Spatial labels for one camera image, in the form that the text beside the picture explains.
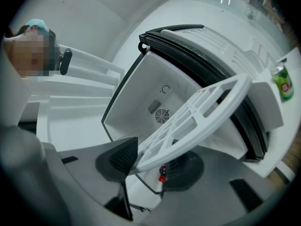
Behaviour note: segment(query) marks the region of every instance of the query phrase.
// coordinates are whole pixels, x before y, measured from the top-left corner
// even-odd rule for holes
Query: person
[[[32,19],[13,34],[7,30],[0,48],[0,127],[16,126],[31,96],[22,78],[48,76],[58,66],[55,33]]]

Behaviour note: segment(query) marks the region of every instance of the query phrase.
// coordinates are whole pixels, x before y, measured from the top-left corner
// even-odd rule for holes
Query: blue hair cap
[[[33,25],[37,25],[40,29],[44,30],[45,32],[48,32],[49,33],[49,29],[48,27],[45,25],[44,21],[41,20],[41,19],[32,19],[30,21],[28,21],[26,23],[26,25],[29,25],[29,26],[33,26]]]

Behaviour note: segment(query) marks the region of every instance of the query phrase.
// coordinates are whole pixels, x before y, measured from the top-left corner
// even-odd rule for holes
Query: soda can
[[[276,63],[271,67],[270,72],[281,96],[285,99],[291,98],[293,96],[293,83],[284,63]]]

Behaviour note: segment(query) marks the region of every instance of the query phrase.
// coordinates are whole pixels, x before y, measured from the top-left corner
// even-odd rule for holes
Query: green can
[[[283,62],[278,62],[270,69],[281,96],[289,99],[293,96],[293,83]]]

